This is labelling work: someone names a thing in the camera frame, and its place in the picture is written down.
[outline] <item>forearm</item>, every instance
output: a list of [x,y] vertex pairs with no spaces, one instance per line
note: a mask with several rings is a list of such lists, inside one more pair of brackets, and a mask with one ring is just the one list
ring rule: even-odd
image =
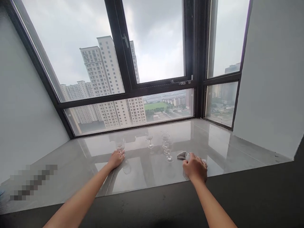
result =
[[62,205],[44,227],[78,227],[111,170],[110,166],[105,165],[82,189]]
[[236,228],[237,226],[214,198],[202,180],[192,180],[210,228]]

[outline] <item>hand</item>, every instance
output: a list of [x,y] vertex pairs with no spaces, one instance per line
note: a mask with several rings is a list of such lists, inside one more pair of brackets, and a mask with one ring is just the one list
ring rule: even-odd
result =
[[126,157],[126,155],[124,153],[124,150],[122,152],[116,150],[112,153],[107,165],[112,170],[112,169],[116,168],[117,166],[119,166],[125,157]]
[[190,161],[183,161],[183,169],[191,182],[202,180],[204,183],[207,181],[207,165],[200,157],[190,153]]

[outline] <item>window latch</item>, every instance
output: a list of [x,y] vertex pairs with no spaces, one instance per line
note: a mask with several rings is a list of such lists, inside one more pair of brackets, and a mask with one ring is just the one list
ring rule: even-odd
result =
[[193,80],[193,74],[191,75],[191,80],[179,82],[178,85],[191,84],[192,80]]
[[129,44],[128,44],[128,40],[127,40],[126,34],[124,33],[121,38],[126,42],[127,48],[129,48]]

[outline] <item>white wall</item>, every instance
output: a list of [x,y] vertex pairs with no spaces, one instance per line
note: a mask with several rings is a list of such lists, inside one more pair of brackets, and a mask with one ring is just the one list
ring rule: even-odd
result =
[[69,140],[13,24],[0,6],[0,183]]
[[234,134],[293,158],[304,132],[304,1],[254,0]]

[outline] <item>cloud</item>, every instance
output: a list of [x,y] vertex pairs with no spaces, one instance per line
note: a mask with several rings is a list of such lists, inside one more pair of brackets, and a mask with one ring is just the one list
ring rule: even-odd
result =
[[[215,67],[222,74],[240,61],[249,0],[219,0]],[[90,81],[79,48],[111,35],[104,1],[23,0],[61,84]],[[124,0],[141,82],[180,77],[183,68],[182,1]]]

